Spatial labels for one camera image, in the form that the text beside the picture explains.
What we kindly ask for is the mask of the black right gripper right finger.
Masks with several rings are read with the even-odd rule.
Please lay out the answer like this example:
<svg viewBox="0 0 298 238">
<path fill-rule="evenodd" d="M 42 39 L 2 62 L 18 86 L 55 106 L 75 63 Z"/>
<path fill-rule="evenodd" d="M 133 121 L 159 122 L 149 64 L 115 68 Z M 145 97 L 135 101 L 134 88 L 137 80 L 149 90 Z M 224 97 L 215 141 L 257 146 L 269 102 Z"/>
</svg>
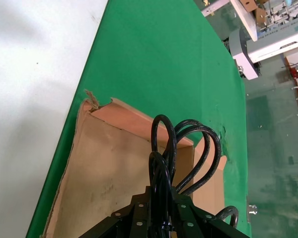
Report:
<svg viewBox="0 0 298 238">
<path fill-rule="evenodd" d="M 171 222 L 178 238 L 246 238 L 247 235 L 193 204 L 191 197 L 171 189 Z"/>
</svg>

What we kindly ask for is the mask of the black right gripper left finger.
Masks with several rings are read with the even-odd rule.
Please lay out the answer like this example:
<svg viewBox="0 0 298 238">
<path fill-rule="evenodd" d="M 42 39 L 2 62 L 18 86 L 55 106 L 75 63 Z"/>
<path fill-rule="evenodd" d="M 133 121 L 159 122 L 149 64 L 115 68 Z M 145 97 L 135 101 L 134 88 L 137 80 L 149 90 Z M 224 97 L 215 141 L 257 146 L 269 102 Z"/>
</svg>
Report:
<svg viewBox="0 0 298 238">
<path fill-rule="evenodd" d="M 132 196 L 131 203 L 103 219 L 82 238 L 146 238 L 150 218 L 151 187 L 142 194 Z"/>
</svg>

